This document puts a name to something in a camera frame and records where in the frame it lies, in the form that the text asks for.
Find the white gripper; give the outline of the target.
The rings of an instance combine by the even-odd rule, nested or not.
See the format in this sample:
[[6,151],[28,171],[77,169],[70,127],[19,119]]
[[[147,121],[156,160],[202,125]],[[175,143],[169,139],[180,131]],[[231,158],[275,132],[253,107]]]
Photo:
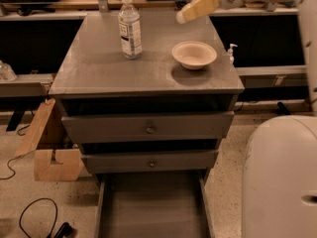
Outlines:
[[191,0],[176,13],[176,21],[185,24],[200,17],[208,16],[218,7],[223,9],[239,8],[244,5],[244,0]]

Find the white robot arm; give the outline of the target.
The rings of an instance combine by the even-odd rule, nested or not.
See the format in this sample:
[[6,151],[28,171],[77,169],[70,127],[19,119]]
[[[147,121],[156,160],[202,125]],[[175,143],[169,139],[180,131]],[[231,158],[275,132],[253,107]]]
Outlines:
[[[298,9],[310,105],[316,106],[317,0],[192,0],[180,24],[218,8],[249,2],[293,2]],[[252,134],[243,167],[242,238],[317,238],[317,117],[267,120]]]

